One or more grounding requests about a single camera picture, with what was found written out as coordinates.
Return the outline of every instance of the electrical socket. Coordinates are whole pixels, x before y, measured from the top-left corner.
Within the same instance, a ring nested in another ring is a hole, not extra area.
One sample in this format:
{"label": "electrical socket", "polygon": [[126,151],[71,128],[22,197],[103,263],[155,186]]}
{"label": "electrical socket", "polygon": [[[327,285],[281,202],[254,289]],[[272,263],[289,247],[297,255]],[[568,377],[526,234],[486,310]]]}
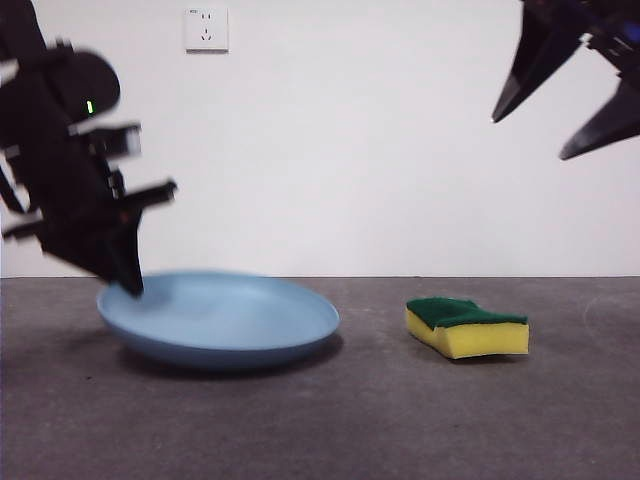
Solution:
{"label": "electrical socket", "polygon": [[184,43],[187,52],[229,51],[228,8],[188,8],[184,15]]}

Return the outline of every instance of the sponge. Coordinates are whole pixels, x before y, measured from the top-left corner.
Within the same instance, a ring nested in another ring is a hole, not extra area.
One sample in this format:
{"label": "sponge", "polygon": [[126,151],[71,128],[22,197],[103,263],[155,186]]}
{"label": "sponge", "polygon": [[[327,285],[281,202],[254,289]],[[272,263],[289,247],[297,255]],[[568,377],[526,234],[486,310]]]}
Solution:
{"label": "sponge", "polygon": [[492,313],[470,300],[417,298],[407,302],[407,328],[448,358],[529,353],[527,317]]}

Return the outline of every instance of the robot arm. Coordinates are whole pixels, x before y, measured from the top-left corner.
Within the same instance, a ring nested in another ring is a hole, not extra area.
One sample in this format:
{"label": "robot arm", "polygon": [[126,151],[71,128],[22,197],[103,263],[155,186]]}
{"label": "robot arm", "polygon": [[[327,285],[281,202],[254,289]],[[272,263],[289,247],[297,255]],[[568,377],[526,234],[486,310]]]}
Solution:
{"label": "robot arm", "polygon": [[176,185],[126,194],[109,161],[134,153],[139,125],[75,133],[77,124],[117,104],[118,77],[93,53],[62,44],[47,49],[29,0],[0,4],[0,59],[19,65],[15,78],[0,87],[0,149],[31,205],[20,204],[2,173],[0,193],[14,212],[41,216],[3,236],[36,236],[43,251],[141,294],[142,212],[169,201]]}
{"label": "robot arm", "polygon": [[587,46],[618,69],[620,86],[564,146],[569,159],[640,134],[640,2],[523,0],[522,37],[493,119],[499,122],[538,89],[590,36]]}

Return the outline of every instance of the light blue plate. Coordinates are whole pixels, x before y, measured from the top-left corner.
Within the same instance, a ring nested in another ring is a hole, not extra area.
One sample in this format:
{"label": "light blue plate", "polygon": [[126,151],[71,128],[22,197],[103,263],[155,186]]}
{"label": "light blue plate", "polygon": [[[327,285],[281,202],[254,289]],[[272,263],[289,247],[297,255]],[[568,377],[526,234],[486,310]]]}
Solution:
{"label": "light blue plate", "polygon": [[273,367],[320,347],[340,317],[324,297],[267,277],[177,272],[144,278],[135,299],[112,285],[98,311],[130,348],[211,370]]}

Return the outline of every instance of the concrete floor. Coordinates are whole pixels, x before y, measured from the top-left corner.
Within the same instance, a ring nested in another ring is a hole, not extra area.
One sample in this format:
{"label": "concrete floor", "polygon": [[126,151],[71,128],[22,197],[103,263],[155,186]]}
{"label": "concrete floor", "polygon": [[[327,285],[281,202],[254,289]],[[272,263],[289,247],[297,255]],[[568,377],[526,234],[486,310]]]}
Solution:
{"label": "concrete floor", "polygon": [[[244,375],[125,349],[95,280],[2,281],[2,478],[640,478],[640,278],[296,281],[339,334]],[[529,315],[531,354],[443,358],[403,323],[433,295]]]}

